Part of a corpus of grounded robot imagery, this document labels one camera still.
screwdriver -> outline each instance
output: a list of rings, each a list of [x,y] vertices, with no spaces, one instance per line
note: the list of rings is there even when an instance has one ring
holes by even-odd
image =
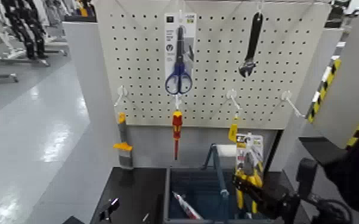
[[[172,114],[172,126],[174,131],[174,160],[178,159],[178,140],[181,137],[182,112],[175,110]]]

scissors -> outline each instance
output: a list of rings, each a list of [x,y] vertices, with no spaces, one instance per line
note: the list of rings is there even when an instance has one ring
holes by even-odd
[[[175,57],[174,71],[168,76],[165,86],[166,91],[172,95],[185,94],[192,88],[191,76],[185,70],[184,63],[184,28],[178,28],[177,56]]]

floor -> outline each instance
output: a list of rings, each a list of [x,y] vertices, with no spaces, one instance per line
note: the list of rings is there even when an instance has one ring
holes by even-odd
[[[0,65],[20,79],[0,80],[0,223],[89,222],[114,165],[94,140],[70,58],[49,61]]]

pegboard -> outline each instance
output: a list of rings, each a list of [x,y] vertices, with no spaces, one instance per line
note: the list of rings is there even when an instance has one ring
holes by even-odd
[[[296,101],[330,6],[321,2],[266,2],[255,54],[257,67],[242,78],[257,2],[186,1],[197,14],[193,88],[183,95],[184,126],[229,127],[235,112],[228,90],[237,91],[239,127],[284,129],[293,113],[280,96]],[[165,91],[164,13],[177,1],[115,0],[96,4],[112,100],[129,92],[118,110],[129,125],[171,125],[174,98]]]

